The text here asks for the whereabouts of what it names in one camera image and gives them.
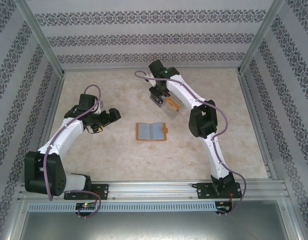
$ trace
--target marble floor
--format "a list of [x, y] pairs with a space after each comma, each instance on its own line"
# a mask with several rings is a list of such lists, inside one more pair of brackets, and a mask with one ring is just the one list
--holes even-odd
[[[227, 115], [229, 128], [219, 142], [228, 166], [246, 178], [267, 178], [236, 71], [179, 71], [193, 90], [207, 100], [212, 99]], [[103, 109], [117, 108], [122, 118], [106, 126], [102, 133], [84, 131], [62, 160], [67, 173], [90, 175], [93, 181], [210, 179], [205, 150], [188, 129], [189, 110], [173, 120], [168, 118], [150, 100], [150, 83], [137, 79], [134, 71], [67, 73], [52, 134], [90, 84], [100, 86]], [[92, 88], [88, 93], [98, 95]], [[220, 114], [217, 117], [221, 131], [224, 120]], [[137, 122], [166, 123], [167, 141], [137, 141]]]

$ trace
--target beige floor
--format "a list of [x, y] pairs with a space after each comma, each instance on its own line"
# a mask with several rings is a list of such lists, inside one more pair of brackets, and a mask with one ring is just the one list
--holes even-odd
[[[180, 73], [200, 96], [214, 100], [227, 114], [229, 129], [219, 142], [228, 166], [246, 178], [267, 178], [235, 70], [180, 69]], [[89, 84], [100, 86], [104, 110], [117, 108], [122, 118], [102, 133], [84, 131], [63, 159], [67, 173], [87, 174], [94, 181], [210, 179], [205, 150], [188, 129], [189, 111], [169, 119], [149, 99], [150, 84], [136, 79], [133, 71], [67, 73], [52, 134]], [[98, 95], [95, 89], [88, 93]], [[166, 123], [167, 141], [136, 141], [136, 122]], [[222, 130], [220, 114], [218, 122]]]

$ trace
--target enclosure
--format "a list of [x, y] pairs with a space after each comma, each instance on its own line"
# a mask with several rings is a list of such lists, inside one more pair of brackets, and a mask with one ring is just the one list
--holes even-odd
[[[227, 199], [192, 188], [211, 167], [190, 110], [170, 119], [134, 75], [156, 59], [228, 118], [221, 151], [247, 179], [235, 176], [246, 194], [228, 218], [212, 212]], [[121, 119], [62, 158], [66, 173], [109, 186], [83, 220], [83, 201], [25, 190], [24, 157], [90, 84]], [[140, 122], [165, 123], [167, 140], [137, 141]], [[37, 236], [308, 239], [308, 0], [0, 0], [0, 239]]]

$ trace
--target mounting plate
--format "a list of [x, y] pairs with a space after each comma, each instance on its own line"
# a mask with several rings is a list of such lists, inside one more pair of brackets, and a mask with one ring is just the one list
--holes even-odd
[[[108, 184], [92, 184], [91, 192], [99, 194], [101, 200], [107, 200]], [[87, 193], [65, 193], [64, 200], [94, 200], [96, 197]]]
[[215, 192], [212, 183], [199, 182], [192, 184], [192, 187], [197, 189], [198, 199], [228, 199], [230, 192], [233, 195], [233, 199], [240, 199], [242, 197], [242, 190], [238, 182], [233, 183], [231, 187], [223, 191], [220, 195]]

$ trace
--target wall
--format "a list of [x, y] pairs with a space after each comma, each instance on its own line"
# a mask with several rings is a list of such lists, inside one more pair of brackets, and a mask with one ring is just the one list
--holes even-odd
[[29, 0], [65, 70], [238, 67], [273, 0]]
[[280, 179], [308, 239], [308, 0], [287, 0], [245, 78]]
[[42, 136], [58, 76], [12, 0], [0, 0], [0, 237]]

